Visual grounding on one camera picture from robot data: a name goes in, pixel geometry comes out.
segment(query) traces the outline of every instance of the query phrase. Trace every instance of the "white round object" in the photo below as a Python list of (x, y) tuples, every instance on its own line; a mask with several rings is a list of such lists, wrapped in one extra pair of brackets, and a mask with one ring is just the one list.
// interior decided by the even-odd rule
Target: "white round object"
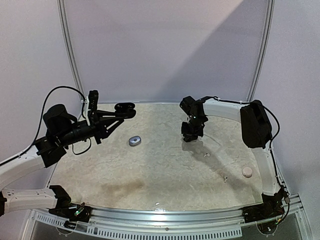
[(253, 171), (252, 171), (251, 167), (246, 166), (242, 169), (242, 175), (245, 176), (246, 178), (251, 178), (252, 173), (253, 173)]

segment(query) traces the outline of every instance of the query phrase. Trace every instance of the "gray oval object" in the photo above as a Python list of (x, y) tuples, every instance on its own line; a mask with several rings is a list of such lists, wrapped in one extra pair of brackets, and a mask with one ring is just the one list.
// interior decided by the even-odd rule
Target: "gray oval object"
[(131, 147), (137, 146), (141, 143), (141, 137), (139, 136), (133, 136), (129, 139), (129, 145)]

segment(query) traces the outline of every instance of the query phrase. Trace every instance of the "robotic arm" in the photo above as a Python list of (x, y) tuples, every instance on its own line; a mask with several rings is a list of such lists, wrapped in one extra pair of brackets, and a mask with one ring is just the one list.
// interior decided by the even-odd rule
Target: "robotic arm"
[(70, 221), (87, 222), (91, 208), (71, 203), (71, 198), (59, 185), (38, 190), (14, 190), (5, 188), (15, 180), (39, 169), (57, 163), (69, 149), (69, 145), (94, 137), (97, 144), (119, 127), (125, 119), (136, 115), (133, 103), (118, 103), (114, 112), (97, 109), (98, 91), (89, 92), (86, 98), (86, 120), (78, 121), (69, 114), (63, 104), (52, 106), (44, 115), (47, 127), (44, 137), (37, 139), (28, 151), (22, 151), (0, 162), (0, 216), (4, 213), (48, 208), (49, 212)]
[(185, 97), (180, 107), (188, 115), (188, 122), (183, 122), (181, 133), (185, 142), (203, 137), (207, 116), (217, 116), (241, 123), (242, 140), (251, 148), (262, 179), (263, 203), (243, 208), (246, 222), (254, 222), (277, 216), (283, 212), (282, 199), (288, 203), (288, 193), (280, 184), (276, 174), (275, 160), (272, 153), (272, 126), (259, 100), (252, 102), (235, 102), (220, 100), (218, 97), (206, 96), (194, 100)]

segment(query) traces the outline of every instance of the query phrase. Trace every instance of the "white wall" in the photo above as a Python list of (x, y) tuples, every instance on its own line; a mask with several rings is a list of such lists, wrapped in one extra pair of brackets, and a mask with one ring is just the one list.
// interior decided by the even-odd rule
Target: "white wall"
[(275, 154), (290, 193), (299, 193), (320, 239), (320, 3), (275, 1), (255, 92), (278, 117)]
[[(57, 1), (0, 1), (0, 161), (26, 148), (33, 140), (41, 107), (58, 85), (75, 86), (63, 40)], [(63, 103), (80, 113), (77, 93), (57, 90), (47, 106)], [(39, 170), (9, 187), (45, 187), (51, 169)], [(19, 239), (28, 211), (0, 217), (0, 239)]]
[(84, 86), (100, 102), (245, 100), (268, 0), (68, 0)]

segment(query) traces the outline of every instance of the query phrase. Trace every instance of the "marble-patterned table surface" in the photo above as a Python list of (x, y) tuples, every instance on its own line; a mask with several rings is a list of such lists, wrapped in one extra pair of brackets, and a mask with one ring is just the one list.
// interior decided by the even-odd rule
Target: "marble-patterned table surface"
[[(187, 116), (178, 104), (141, 103), (136, 110), (102, 144), (92, 138), (88, 152), (76, 156), (69, 150), (50, 185), (63, 186), (76, 203), (133, 210), (208, 210), (262, 201), (257, 162), (242, 141), (240, 123), (211, 116), (204, 136), (185, 143), (181, 123)], [(136, 135), (142, 143), (129, 146)], [(76, 143), (74, 151), (88, 144)], [(253, 169), (251, 178), (242, 175), (246, 166)]]

